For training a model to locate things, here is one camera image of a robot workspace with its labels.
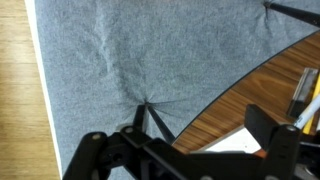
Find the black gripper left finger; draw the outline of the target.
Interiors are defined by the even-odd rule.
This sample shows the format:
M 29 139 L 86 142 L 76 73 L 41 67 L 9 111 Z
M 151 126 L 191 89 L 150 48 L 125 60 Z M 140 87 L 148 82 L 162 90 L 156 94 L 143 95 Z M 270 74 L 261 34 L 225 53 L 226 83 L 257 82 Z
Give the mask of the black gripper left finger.
M 84 135 L 62 180 L 107 180 L 110 171 L 98 164 L 98 157 L 106 140 L 107 135 L 103 132 Z

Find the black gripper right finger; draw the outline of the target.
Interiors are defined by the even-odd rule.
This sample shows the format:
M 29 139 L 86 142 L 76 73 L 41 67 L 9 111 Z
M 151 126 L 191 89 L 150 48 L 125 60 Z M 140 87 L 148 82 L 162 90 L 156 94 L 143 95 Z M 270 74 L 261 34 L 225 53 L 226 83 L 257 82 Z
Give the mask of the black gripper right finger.
M 300 130 L 278 124 L 255 104 L 246 107 L 245 128 L 266 152 L 257 176 L 262 180 L 291 180 L 299 151 Z

